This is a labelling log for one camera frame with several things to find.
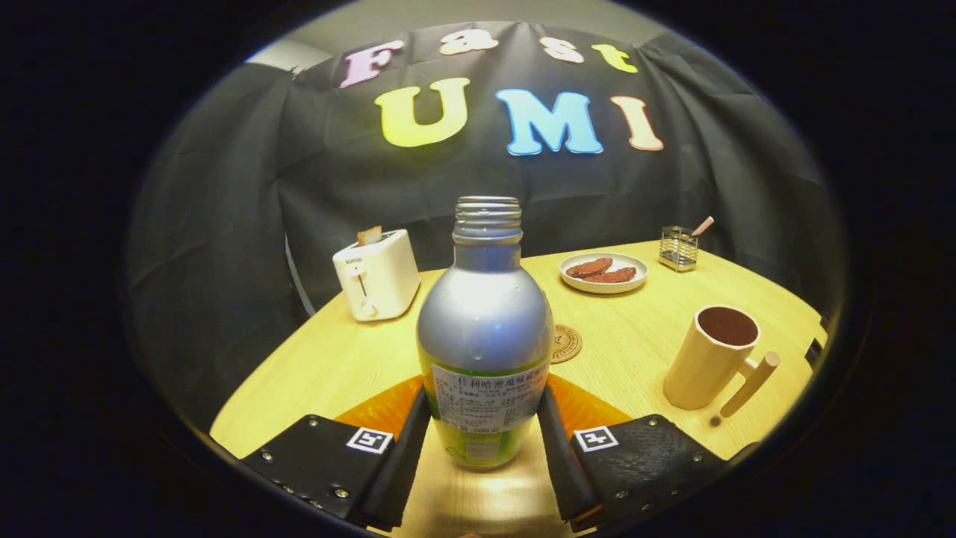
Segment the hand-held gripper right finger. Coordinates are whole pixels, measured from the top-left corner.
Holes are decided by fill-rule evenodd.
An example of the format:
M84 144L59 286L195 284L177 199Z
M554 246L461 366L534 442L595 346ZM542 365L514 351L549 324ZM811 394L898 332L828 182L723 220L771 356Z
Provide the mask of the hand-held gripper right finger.
M555 374L537 418L559 516L576 532L642 523L730 466L665 416L631 418Z

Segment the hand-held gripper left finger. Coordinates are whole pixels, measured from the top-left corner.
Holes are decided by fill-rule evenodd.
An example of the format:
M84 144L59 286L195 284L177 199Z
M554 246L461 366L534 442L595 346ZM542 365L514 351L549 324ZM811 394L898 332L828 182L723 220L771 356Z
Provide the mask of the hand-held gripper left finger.
M302 416L242 462L311 510L392 531L402 524L430 420L423 378L413 376L337 418Z

